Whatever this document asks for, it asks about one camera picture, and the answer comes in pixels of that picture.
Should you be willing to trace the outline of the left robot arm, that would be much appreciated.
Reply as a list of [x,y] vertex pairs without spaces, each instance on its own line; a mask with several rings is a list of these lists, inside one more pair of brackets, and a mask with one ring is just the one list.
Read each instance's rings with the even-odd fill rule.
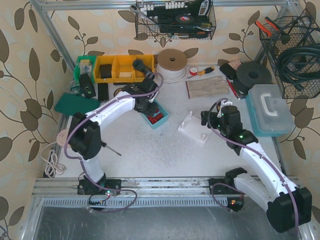
[[158,72],[154,76],[154,79],[145,78],[143,82],[126,85],[114,98],[92,111],[73,115],[64,154],[69,159],[79,160],[86,178],[94,186],[104,188],[98,184],[105,176],[99,160],[102,130],[131,110],[151,117],[156,113],[155,98],[164,79]]

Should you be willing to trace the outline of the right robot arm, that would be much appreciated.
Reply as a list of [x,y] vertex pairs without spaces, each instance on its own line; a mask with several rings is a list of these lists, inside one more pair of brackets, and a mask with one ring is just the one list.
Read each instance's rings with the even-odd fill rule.
[[278,233],[297,230],[311,221],[311,192],[306,187],[298,187],[270,160],[256,136],[243,128],[240,111],[231,100],[221,98],[200,115],[201,125],[225,140],[259,177],[255,180],[244,168],[234,168],[227,171],[224,178],[209,179],[211,195],[230,189],[250,197],[264,210]]

